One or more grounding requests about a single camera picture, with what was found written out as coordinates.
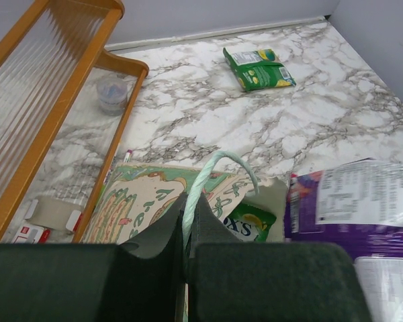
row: white marble table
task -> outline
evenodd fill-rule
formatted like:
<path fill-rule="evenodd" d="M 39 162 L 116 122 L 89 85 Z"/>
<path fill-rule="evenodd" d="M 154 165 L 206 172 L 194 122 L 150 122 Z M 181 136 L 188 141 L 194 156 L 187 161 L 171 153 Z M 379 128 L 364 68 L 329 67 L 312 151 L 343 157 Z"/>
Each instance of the white marble table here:
<path fill-rule="evenodd" d="M 223 47 L 274 49 L 297 86 L 242 92 Z M 201 167 L 213 151 L 230 150 L 272 176 L 366 157 L 403 162 L 403 104 L 328 22 L 124 56 L 150 66 L 120 148 L 134 150 L 133 160 Z M 36 195 L 86 202 L 107 149 L 101 136 L 118 122 L 96 117 L 95 79 L 104 74 L 90 76 L 71 112 L 92 105 L 92 122 L 66 120 L 4 240 Z M 83 147 L 77 157 L 72 146 Z M 238 166 L 225 160 L 218 169 Z M 66 187 L 80 173 L 83 180 Z"/>

